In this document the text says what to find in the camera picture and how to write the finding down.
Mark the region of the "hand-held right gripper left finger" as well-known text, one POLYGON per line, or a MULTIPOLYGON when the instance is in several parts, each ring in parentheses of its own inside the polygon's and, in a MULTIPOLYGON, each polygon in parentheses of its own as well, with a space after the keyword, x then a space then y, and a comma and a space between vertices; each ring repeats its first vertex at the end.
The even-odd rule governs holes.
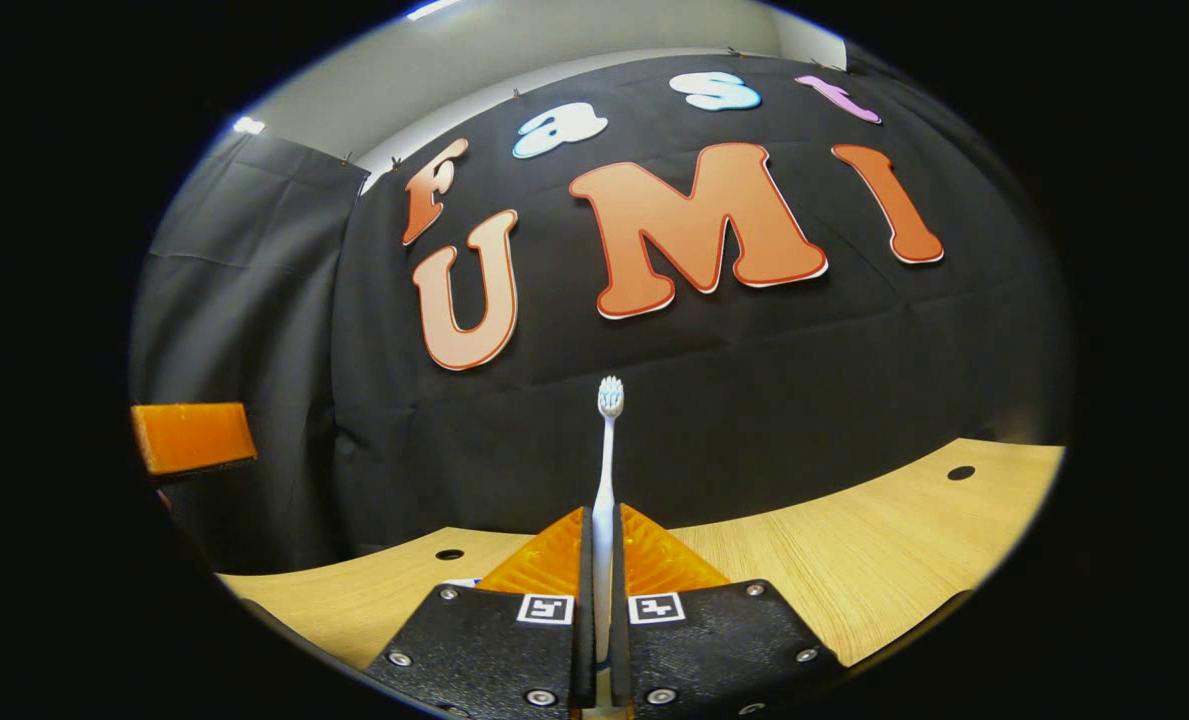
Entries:
POLYGON ((597 702, 590 514, 562 516, 478 585, 435 585, 365 672, 467 719, 579 719, 597 702))

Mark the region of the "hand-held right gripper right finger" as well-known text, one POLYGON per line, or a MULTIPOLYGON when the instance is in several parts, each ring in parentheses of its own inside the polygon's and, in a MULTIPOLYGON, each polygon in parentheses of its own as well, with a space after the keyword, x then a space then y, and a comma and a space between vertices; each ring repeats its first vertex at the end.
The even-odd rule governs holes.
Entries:
POLYGON ((781 719, 845 667, 767 579, 732 582, 619 505, 609 693, 631 719, 781 719))

